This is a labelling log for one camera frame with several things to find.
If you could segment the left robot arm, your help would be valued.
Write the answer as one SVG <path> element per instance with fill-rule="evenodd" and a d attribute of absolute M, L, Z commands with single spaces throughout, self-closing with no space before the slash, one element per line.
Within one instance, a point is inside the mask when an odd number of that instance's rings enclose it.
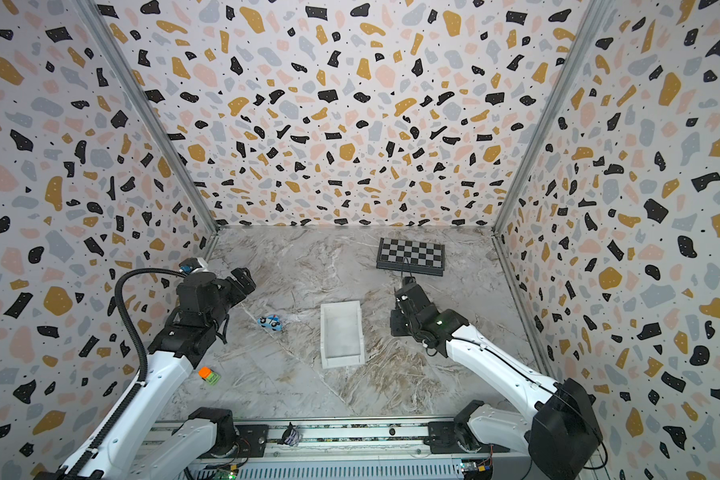
<path fill-rule="evenodd" d="M 139 368 L 127 391 L 91 436 L 55 471 L 40 479 L 172 479 L 203 455 L 225 458 L 240 449 L 240 434 L 228 409 L 194 411 L 159 447 L 144 458 L 137 453 L 174 392 L 202 363 L 216 341 L 226 339 L 229 312 L 253 293 L 256 284 L 246 268 L 225 278 L 208 270 L 201 258 L 183 261 L 176 270 L 153 269 L 179 278 L 177 306 L 150 344 L 144 344 L 125 305 L 128 280 L 149 274 L 139 268 L 115 284 L 114 303 L 138 355 Z"/>

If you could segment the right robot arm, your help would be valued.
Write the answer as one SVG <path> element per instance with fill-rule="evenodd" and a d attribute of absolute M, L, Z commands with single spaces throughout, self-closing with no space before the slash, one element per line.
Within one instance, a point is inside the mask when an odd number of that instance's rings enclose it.
<path fill-rule="evenodd" d="M 390 329 L 466 367 L 515 408 L 509 413 L 475 400 L 462 409 L 453 419 L 453 439 L 462 450 L 499 445 L 528 454 L 531 467 L 549 479 L 575 479 L 604 447 L 594 398 L 579 382 L 558 382 L 522 364 L 461 314 L 439 311 L 412 276 L 395 293 Z"/>

